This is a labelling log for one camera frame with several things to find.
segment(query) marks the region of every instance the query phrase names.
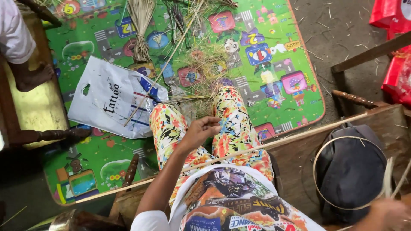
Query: child's foot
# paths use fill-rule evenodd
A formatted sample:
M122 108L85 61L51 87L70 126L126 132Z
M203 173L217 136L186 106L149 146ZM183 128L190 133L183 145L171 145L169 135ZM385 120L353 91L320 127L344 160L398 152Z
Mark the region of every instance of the child's foot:
M54 75L54 70L50 64L40 63L40 67L34 71L28 70L28 65L12 64L12 72L16 80L16 87L21 92L28 92L50 80Z

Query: straw bundle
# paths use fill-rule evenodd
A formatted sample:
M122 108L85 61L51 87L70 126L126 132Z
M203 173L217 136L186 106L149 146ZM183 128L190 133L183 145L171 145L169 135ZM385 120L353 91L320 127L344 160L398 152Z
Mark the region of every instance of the straw bundle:
M136 63L151 62L144 34L153 16L155 5L155 0L129 0L127 4L131 20L137 31L133 56Z

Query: dark backpack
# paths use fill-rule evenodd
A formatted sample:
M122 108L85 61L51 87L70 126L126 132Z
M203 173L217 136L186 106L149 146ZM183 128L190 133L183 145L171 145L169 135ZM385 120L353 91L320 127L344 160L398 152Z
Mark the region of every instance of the dark backpack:
M316 166L319 191L330 203L341 208L357 208L375 199L381 192L387 159L381 151L378 137L367 125L344 123L324 141L340 138L328 144L320 153ZM327 203L317 192L325 223L354 224L369 212L369 206L344 210Z

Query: cartoon panda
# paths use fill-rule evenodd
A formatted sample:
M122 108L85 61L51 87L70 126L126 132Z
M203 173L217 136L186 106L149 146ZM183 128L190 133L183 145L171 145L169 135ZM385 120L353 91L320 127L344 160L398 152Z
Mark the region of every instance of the cartoon panda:
M226 49L227 53L234 53L240 50L238 42L234 41L232 38L226 39L226 41L224 42L224 48Z
M401 1L401 11L404 15L404 18L411 20L411 0L402 0Z

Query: thin wooden stick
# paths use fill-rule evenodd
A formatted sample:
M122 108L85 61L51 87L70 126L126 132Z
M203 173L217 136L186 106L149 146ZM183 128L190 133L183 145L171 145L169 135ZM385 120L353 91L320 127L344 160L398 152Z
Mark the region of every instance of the thin wooden stick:
M157 78L155 79L154 83L151 85L150 89L148 89L147 94L143 97L143 99L141 100L141 102L139 103L139 106L133 111L133 113L131 114L131 116L127 119L127 121L124 123L123 127L125 127L127 125L128 122L130 122L131 118L133 118L134 114L136 113L137 109L141 107L141 105L143 104L144 100L147 98L147 96L149 95L151 89L154 87L154 85L157 83L157 81L160 79L161 74L163 74L163 71L165 70L165 68L167 67L167 65L169 64L171 58L173 57L174 53L177 51L178 47L181 45L181 42L184 40L185 35L187 34L188 30L191 27L191 24L193 23L194 19L197 17L197 13L200 11L201 6L203 5L204 0L201 0L199 7L196 9L193 18L191 19L191 21L188 23L187 25L187 29L185 29L184 34L181 36L180 41L178 42L177 46L175 47L174 51L171 53L169 60L167 60L166 64L164 65L163 69L161 70L160 74L158 74Z
M227 156L225 156L225 157L213 159L213 160L211 160L211 161L208 161L208 162L205 162L205 163L202 163L202 164L198 164L198 165L195 165L195 166L192 166L192 167L188 167L188 168L185 168L185 169L181 170L181 172L186 172L186 171L190 171L190 170L192 170L192 169L197 169L197 168L200 168L200 167L203 167L203 166L206 166L206 165L209 165L209 164L218 162L218 161L222 161L222 160L224 160L224 159L228 159L228 158L231 158L231 157L236 157L236 156L238 156L238 155L246 154L246 153L249 153L249 152L254 151L254 150L257 150L257 149L262 149L262 148L267 148L267 149L269 149L269 148L275 148L275 147L278 147L278 146L281 146L281 145L290 143L290 142L292 142L292 141L298 140L298 139L303 138L303 137L305 137L305 136L309 136L309 135L311 135L311 134L323 132L323 131L326 131L326 130L328 130L328 129L330 129L330 128L333 128L333 127L338 127L339 125L341 125L341 124L343 124L343 123L351 122L351 121L354 121L354 120L358 120L358 119L364 118L364 117L366 117L367 115L368 115L368 113L365 112L365 113L363 113L363 114L360 114L360 115L357 115L357 116L354 116L354 117L351 117L351 118L348 118L348 119L345 119L345 120L341 120L341 121L338 121L338 122L335 122L335 123L332 123L332 124L328 124L328 125L323 126L323 127L319 127L319 128L313 129L313 130L309 130L309 131L306 131L306 132L303 132L303 133L296 134L296 135L294 135L294 136L286 137L286 138L284 138L284 139L276 140L276 141L273 141L273 142L270 142L270 143L266 143L266 144L263 144L263 145L260 145L260 146L254 147L254 148L250 148L250 149L247 149L247 150L243 150L243 151L240 151L240 152L236 152L236 153L227 155ZM100 193L100 194L97 194L97 195L94 195L94 196L90 196L90 197L88 197L88 198L84 198L84 199L82 199L82 200L78 200L78 201L76 201L76 203L81 203L81 202L93 200L93 199L95 199L95 198L99 198L99 197L106 196L106 195L110 195L110 194L113 194L113 193L116 193L116 192L120 192L120 191L123 191L123 190L131 189L131 188L133 188L133 187L137 187L137 186L140 186L140 185L143 185L143 184L150 183L150 182L152 182L153 180L154 180L154 179L149 179L149 180L145 180L145 181L143 181L143 182L139 182L139 183L137 183L137 184L130 185L130 186L127 186L127 187L122 187L122 188L119 188L119 189L116 189L116 190L113 190L113 191L103 192L103 193Z

